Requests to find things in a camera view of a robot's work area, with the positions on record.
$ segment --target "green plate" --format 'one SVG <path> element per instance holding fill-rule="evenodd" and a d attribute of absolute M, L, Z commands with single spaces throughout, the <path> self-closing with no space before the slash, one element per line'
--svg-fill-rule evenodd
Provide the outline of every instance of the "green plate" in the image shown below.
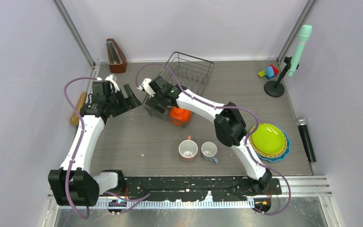
<path fill-rule="evenodd" d="M 285 149 L 285 136 L 276 126 L 260 124 L 252 134 L 252 142 L 265 154 L 278 154 Z"/>

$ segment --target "toy block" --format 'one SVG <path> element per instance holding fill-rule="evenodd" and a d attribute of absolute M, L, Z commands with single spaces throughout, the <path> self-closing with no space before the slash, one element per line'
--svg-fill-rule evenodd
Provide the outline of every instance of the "toy block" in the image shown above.
<path fill-rule="evenodd" d="M 259 77 L 264 77 L 266 74 L 265 74 L 265 70 L 262 70 L 261 72 L 258 73 L 258 76 Z"/>
<path fill-rule="evenodd" d="M 273 77 L 275 77 L 275 73 L 273 72 L 273 68 L 271 66 L 268 66 L 266 69 L 265 69 L 265 77 L 267 79 L 272 79 Z"/>
<path fill-rule="evenodd" d="M 275 67 L 275 66 L 273 66 L 273 65 L 268 65 L 268 67 L 272 67 L 272 69 L 273 69 L 273 73 L 275 74 L 275 75 L 277 75 L 278 73 L 279 73 L 279 70 L 277 70 L 277 68 Z"/>

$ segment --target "stacked plates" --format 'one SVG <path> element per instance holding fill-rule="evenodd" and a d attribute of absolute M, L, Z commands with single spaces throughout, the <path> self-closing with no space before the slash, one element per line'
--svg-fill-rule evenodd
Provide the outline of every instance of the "stacked plates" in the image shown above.
<path fill-rule="evenodd" d="M 290 153 L 290 140 L 286 132 L 272 124 L 259 124 L 249 140 L 258 156 L 270 162 L 283 160 Z"/>

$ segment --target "lavender wall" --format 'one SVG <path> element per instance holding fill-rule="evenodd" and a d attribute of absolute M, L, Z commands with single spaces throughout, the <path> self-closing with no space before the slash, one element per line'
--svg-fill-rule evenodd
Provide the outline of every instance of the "lavender wall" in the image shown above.
<path fill-rule="evenodd" d="M 35 227 L 74 135 L 63 86 L 90 66 L 51 0 L 0 1 L 0 227 Z M 69 88 L 78 100 L 86 83 Z"/>
<path fill-rule="evenodd" d="M 174 51 L 212 60 L 275 59 L 307 2 L 62 1 L 95 61 L 108 61 L 107 38 L 129 61 L 167 60 Z"/>
<path fill-rule="evenodd" d="M 363 0 L 319 0 L 307 24 L 312 37 L 286 82 L 343 222 L 363 226 Z"/>

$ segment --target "mug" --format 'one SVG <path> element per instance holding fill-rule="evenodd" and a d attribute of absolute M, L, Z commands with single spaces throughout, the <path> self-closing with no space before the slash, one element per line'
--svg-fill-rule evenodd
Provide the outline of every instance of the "mug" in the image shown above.
<path fill-rule="evenodd" d="M 187 162 L 191 162 L 195 159 L 198 152 L 197 144 L 192 140 L 185 140 L 179 145 L 180 157 Z"/>
<path fill-rule="evenodd" d="M 217 147 L 213 142 L 205 142 L 201 146 L 201 155 L 205 160 L 210 160 L 211 162 L 218 164 L 218 159 L 215 157 L 217 153 Z"/>

